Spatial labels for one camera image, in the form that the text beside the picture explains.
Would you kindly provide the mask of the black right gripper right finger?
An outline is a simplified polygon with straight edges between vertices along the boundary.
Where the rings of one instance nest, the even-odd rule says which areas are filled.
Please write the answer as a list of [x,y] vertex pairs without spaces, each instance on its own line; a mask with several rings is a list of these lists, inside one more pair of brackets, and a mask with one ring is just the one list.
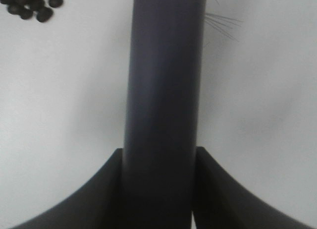
[[196,149],[193,215],[198,229],[307,229],[227,173],[204,147]]

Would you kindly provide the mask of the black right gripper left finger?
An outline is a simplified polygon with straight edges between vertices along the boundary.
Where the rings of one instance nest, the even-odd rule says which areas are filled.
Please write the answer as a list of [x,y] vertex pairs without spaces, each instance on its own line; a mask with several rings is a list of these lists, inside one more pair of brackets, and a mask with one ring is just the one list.
[[119,229],[122,149],[77,191],[15,229]]

